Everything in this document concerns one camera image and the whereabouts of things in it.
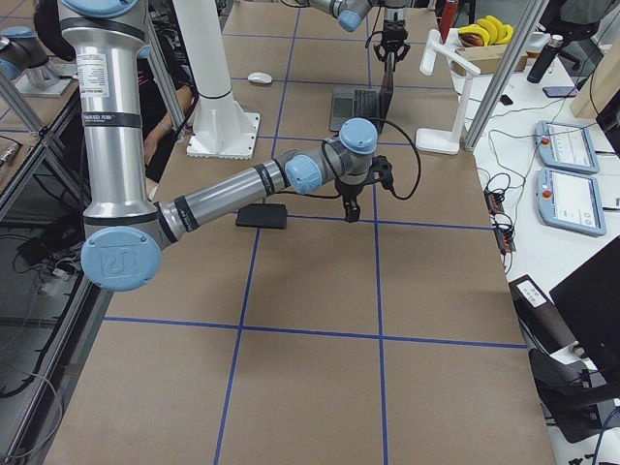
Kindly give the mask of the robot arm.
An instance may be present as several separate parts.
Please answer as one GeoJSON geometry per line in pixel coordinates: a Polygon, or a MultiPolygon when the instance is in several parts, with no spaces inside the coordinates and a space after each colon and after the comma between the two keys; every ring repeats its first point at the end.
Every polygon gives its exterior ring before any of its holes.
{"type": "Polygon", "coordinates": [[[391,67],[393,70],[410,50],[407,42],[406,10],[415,5],[414,1],[306,0],[282,1],[282,4],[290,8],[319,10],[336,18],[339,25],[347,32],[356,31],[373,8],[383,9],[383,29],[373,30],[366,40],[365,47],[368,47],[371,39],[379,34],[381,39],[373,45],[374,52],[378,60],[384,63],[385,69],[391,67]]]}
{"type": "Polygon", "coordinates": [[[310,152],[290,151],[171,202],[154,203],[176,140],[163,98],[195,84],[194,156],[248,158],[260,118],[232,94],[220,24],[210,1],[175,7],[193,71],[186,74],[147,31],[144,1],[61,1],[59,28],[74,48],[91,202],[84,210],[84,274],[130,291],[156,274],[163,250],[183,234],[286,188],[307,194],[334,182],[342,194],[364,186],[377,145],[375,125],[346,121],[310,152]]]}

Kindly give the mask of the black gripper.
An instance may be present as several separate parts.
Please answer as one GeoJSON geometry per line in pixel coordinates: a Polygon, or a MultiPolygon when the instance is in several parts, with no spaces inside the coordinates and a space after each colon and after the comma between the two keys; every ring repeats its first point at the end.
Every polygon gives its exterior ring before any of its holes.
{"type": "Polygon", "coordinates": [[[386,56],[393,54],[397,56],[397,61],[403,61],[411,49],[407,42],[408,31],[406,29],[384,29],[380,32],[381,40],[373,45],[377,59],[380,62],[386,61],[386,56]]]}
{"type": "Polygon", "coordinates": [[[357,197],[363,192],[363,184],[348,184],[344,182],[336,183],[336,191],[342,198],[345,209],[345,221],[355,223],[359,221],[360,207],[357,197]]]}

